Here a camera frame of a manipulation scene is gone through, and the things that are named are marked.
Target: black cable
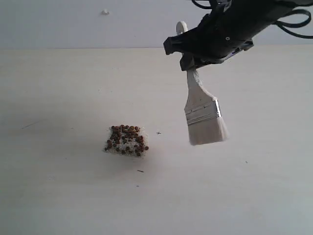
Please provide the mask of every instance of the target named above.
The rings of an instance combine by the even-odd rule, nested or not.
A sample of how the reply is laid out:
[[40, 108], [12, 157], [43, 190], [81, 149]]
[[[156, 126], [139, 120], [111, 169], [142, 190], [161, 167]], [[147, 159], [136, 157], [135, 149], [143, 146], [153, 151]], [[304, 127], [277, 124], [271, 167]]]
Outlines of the black cable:
[[200, 7], [200, 8], [205, 9], [205, 10], [212, 10], [212, 6], [203, 6], [203, 5], [199, 4], [199, 3], [197, 3], [196, 0], [191, 0], [191, 1], [197, 7]]
[[301, 23], [293, 23], [293, 24], [283, 22], [283, 21], [276, 21], [274, 25], [278, 26], [281, 30], [283, 30], [284, 32], [294, 37], [304, 38], [304, 39], [313, 39], [313, 35], [311, 36], [311, 35], [298, 34], [298, 33], [290, 31], [289, 29], [286, 29], [286, 28], [301, 28], [301, 27], [307, 26], [312, 20], [310, 11], [305, 10], [305, 9], [296, 9], [286, 14], [285, 17], [292, 16], [292, 15], [306, 15], [308, 16], [308, 18]]

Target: white table surface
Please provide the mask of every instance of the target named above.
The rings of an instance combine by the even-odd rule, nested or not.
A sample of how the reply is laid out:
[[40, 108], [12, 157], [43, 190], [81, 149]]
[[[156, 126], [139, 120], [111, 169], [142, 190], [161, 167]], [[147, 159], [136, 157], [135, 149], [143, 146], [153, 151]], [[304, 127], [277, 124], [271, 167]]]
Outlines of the white table surface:
[[[179, 54], [0, 51], [0, 233], [313, 234], [312, 51], [201, 69], [231, 137], [197, 147]], [[119, 124], [145, 127], [144, 159], [101, 151]]]

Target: white paintbrush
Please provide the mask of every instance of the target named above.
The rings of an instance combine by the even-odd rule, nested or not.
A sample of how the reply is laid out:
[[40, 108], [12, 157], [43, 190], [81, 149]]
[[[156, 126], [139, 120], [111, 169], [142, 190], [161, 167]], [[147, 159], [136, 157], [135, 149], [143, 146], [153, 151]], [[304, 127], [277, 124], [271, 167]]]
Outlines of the white paintbrush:
[[[176, 33], [188, 30], [183, 21], [176, 25]], [[227, 139], [228, 131], [220, 111], [218, 100], [202, 85], [196, 69], [187, 71], [188, 99], [185, 106], [192, 145], [220, 142]]]

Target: seed pile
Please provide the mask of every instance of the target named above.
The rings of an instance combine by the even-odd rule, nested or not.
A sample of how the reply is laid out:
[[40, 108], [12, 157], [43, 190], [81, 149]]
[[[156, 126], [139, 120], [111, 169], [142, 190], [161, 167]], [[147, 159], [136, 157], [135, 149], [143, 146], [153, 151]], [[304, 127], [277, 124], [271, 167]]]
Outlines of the seed pile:
[[148, 150], [146, 138], [141, 133], [138, 126], [112, 126], [111, 137], [107, 140], [104, 151], [118, 152], [121, 154], [142, 156]]

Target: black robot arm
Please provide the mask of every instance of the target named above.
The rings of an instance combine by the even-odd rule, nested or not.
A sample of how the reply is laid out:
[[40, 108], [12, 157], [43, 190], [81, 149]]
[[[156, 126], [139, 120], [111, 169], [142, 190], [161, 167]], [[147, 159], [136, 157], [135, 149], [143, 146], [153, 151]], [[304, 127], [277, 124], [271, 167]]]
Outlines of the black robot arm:
[[[252, 38], [271, 24], [301, 38], [312, 38], [286, 29], [306, 26], [311, 14], [299, 6], [311, 6], [313, 0], [209, 0], [212, 9], [200, 24], [183, 34], [169, 37], [164, 42], [167, 55], [183, 53], [180, 66], [183, 71], [197, 69], [209, 64], [220, 64], [240, 51], [253, 46]], [[302, 23], [285, 23], [280, 18], [304, 14], [308, 19]]]

